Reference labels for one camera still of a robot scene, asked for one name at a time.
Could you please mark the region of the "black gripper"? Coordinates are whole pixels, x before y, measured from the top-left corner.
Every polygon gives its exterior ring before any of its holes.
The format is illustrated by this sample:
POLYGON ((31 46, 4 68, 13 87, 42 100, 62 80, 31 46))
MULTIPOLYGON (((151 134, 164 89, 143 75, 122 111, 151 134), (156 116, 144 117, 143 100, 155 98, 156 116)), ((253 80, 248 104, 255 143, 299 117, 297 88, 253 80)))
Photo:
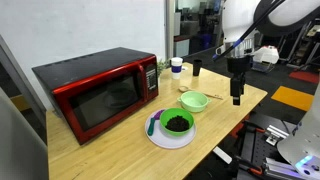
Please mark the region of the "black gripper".
POLYGON ((233 74, 230 80, 230 95, 233 98, 233 105, 241 104, 241 96, 244 94, 245 73, 252 67, 252 57, 228 58, 227 70, 233 74))

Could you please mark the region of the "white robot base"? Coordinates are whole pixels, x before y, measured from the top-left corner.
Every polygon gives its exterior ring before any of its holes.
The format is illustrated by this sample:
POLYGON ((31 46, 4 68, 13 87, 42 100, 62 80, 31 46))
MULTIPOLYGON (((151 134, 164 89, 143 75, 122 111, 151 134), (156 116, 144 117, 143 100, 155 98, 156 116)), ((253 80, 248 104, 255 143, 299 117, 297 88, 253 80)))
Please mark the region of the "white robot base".
POLYGON ((277 149, 306 180, 320 180, 320 84, 310 109, 277 149))

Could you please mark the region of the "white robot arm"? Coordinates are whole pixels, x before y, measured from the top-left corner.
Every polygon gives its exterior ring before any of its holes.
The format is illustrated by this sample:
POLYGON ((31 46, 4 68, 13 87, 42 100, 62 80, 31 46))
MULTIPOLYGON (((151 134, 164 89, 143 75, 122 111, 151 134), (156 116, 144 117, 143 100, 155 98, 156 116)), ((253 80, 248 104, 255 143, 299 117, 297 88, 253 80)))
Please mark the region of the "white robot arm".
POLYGON ((245 73, 252 67, 254 30, 270 37, 284 36, 319 15, 320 0, 226 0, 222 30, 227 69, 233 74, 230 95, 240 104, 245 73))

